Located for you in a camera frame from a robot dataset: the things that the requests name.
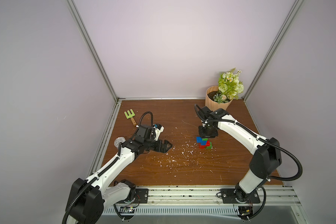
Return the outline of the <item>small blue lego brick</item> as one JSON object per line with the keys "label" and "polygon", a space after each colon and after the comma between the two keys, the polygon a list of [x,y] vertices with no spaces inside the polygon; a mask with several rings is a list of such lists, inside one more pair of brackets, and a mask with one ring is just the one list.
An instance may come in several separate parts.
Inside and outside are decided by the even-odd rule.
{"label": "small blue lego brick", "polygon": [[201,137],[196,137],[197,143],[201,143],[203,139]]}

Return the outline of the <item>long blue lego brick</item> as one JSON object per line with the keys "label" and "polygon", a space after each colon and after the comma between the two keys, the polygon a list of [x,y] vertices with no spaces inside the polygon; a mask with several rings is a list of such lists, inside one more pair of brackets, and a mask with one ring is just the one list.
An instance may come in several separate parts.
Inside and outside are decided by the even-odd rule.
{"label": "long blue lego brick", "polygon": [[209,141],[202,141],[201,143],[199,143],[200,146],[206,146],[207,144],[209,144]]}

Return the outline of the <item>long red lego brick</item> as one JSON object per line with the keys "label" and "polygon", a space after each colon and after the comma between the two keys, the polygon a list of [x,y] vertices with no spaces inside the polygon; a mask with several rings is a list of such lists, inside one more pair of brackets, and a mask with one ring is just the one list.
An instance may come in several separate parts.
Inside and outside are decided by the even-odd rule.
{"label": "long red lego brick", "polygon": [[211,143],[209,141],[206,142],[206,144],[199,144],[200,149],[205,149],[205,148],[211,148]]}

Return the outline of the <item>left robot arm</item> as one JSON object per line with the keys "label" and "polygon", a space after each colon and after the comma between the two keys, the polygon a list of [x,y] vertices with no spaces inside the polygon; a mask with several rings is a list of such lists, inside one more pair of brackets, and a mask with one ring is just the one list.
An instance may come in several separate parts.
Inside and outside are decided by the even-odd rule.
{"label": "left robot arm", "polygon": [[95,224],[106,207],[133,200],[135,184],[128,180],[113,187],[110,184],[144,152],[167,153],[172,144],[159,138],[163,131],[160,124],[140,125],[131,138],[118,138],[117,154],[98,171],[86,179],[78,178],[72,184],[62,223]]}

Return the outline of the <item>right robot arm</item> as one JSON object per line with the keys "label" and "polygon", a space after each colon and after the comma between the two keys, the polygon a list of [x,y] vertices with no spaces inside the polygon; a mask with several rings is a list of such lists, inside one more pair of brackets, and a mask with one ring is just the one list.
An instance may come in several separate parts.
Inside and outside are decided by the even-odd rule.
{"label": "right robot arm", "polygon": [[[236,185],[234,194],[239,201],[245,201],[253,191],[261,188],[268,180],[295,181],[303,174],[303,166],[296,156],[280,146],[275,138],[268,139],[238,122],[224,109],[210,110],[194,105],[202,125],[198,127],[201,138],[215,138],[218,130],[229,134],[241,143],[252,155],[249,170]],[[282,164],[284,153],[297,165],[297,173],[291,177],[274,176],[272,173]]]}

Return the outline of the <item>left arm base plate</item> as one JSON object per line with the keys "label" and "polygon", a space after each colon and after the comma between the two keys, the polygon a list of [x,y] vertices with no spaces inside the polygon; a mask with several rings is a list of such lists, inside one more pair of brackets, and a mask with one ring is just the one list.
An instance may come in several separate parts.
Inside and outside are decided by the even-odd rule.
{"label": "left arm base plate", "polygon": [[142,203],[146,204],[148,202],[149,189],[138,188],[135,190],[133,195],[129,195],[125,200],[118,201],[119,204],[131,204],[131,203]]}

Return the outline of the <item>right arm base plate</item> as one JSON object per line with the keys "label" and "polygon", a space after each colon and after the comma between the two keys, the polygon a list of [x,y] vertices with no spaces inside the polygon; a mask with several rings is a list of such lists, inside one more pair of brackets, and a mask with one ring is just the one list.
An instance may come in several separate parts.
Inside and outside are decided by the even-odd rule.
{"label": "right arm base plate", "polygon": [[251,193],[246,194],[244,191],[240,191],[237,189],[220,189],[220,191],[216,194],[218,198],[223,200],[224,204],[233,204],[233,203],[260,203],[260,198],[257,190],[253,190]]}

